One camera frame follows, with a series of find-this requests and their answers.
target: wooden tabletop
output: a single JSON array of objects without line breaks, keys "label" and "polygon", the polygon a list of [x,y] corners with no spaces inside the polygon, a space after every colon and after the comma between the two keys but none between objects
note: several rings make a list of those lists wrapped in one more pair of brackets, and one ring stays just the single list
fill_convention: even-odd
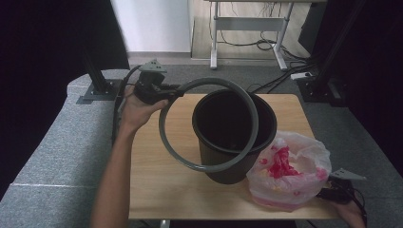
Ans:
[{"label": "wooden tabletop", "polygon": [[[186,94],[168,112],[166,135],[184,158],[200,163],[199,142],[191,123],[203,94]],[[278,130],[314,137],[298,98],[291,94],[259,95],[276,113]],[[204,173],[176,161],[159,135],[160,113],[136,135],[132,149],[130,219],[335,219],[336,211],[312,199],[296,211],[281,212],[252,201],[247,179],[231,185],[216,183]]]}]

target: gray carpet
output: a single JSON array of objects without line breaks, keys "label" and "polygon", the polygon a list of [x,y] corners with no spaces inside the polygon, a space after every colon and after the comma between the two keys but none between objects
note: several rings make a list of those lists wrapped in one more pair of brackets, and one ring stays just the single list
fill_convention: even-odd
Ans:
[{"label": "gray carpet", "polygon": [[[209,66],[165,67],[166,83],[183,84],[214,76],[245,89],[282,74],[276,66],[220,66],[214,71]],[[124,78],[127,72],[106,70],[104,75],[107,79]],[[87,227],[97,183],[110,152],[113,116],[113,102],[76,104],[89,85],[85,75],[68,86],[63,109],[0,202],[1,227]],[[213,89],[203,86],[191,92]],[[273,93],[292,93],[301,100],[296,83],[289,79]],[[301,103],[315,137],[331,151],[333,169],[343,167],[367,177],[367,181],[355,181],[354,186],[367,201],[369,227],[403,224],[402,178],[349,109]],[[157,220],[149,222],[159,224]],[[338,219],[313,223],[322,228],[347,227]],[[137,220],[130,221],[130,227],[142,226]],[[305,221],[298,221],[297,226],[310,227]]]}]

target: gray ring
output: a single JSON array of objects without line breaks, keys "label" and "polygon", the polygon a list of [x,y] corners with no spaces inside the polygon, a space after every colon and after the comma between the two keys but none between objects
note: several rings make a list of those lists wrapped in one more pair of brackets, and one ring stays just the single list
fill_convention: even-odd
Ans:
[{"label": "gray ring", "polygon": [[252,149],[253,144],[255,143],[256,137],[258,135],[258,130],[259,130],[259,116],[258,112],[255,108],[255,104],[253,103],[251,97],[248,95],[248,93],[243,90],[239,85],[223,80],[220,78],[212,78],[212,77],[206,77],[206,78],[200,78],[193,80],[191,82],[188,82],[186,84],[181,85],[178,90],[186,92],[194,87],[198,86],[204,86],[204,85],[218,85],[218,86],[225,86],[229,89],[232,89],[234,92],[236,92],[247,104],[247,107],[249,109],[249,112],[251,113],[251,119],[252,119],[252,132],[251,132],[251,137],[245,146],[245,148],[231,161],[227,161],[222,164],[217,164],[217,165],[202,165],[202,164],[195,164],[193,162],[190,162],[183,157],[181,157],[169,144],[168,139],[166,138],[166,133],[165,133],[165,120],[166,120],[166,115],[169,111],[169,108],[171,105],[174,104],[176,101],[173,100],[170,102],[163,110],[161,110],[160,113],[160,120],[159,120],[159,125],[160,125],[160,136],[161,139],[163,140],[163,144],[165,145],[166,149],[168,152],[179,162],[184,164],[185,166],[196,170],[200,172],[205,172],[205,173],[213,173],[213,172],[219,172],[225,169],[228,169],[232,165],[236,164],[240,160],[242,160]]}]

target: black clamp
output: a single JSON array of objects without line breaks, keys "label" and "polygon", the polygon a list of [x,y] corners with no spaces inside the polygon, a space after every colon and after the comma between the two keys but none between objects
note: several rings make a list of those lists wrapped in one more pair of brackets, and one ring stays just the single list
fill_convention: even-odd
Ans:
[{"label": "black clamp", "polygon": [[153,105],[164,99],[172,101],[183,96],[184,91],[178,89],[180,85],[163,84],[163,73],[166,73],[166,70],[157,60],[141,66],[139,70],[141,73],[135,84],[134,94],[142,102]]}]

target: metal frame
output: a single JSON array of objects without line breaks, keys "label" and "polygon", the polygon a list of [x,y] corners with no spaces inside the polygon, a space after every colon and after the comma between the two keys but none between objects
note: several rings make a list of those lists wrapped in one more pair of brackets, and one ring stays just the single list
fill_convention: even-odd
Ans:
[{"label": "metal frame", "polygon": [[217,69],[217,31],[218,30],[260,30],[278,31],[277,43],[273,46],[278,65],[286,70],[287,65],[281,54],[281,44],[290,21],[294,3],[288,4],[288,11],[284,18],[249,18],[249,17],[219,17],[219,2],[215,3],[213,20],[213,44],[211,47],[210,68]]}]

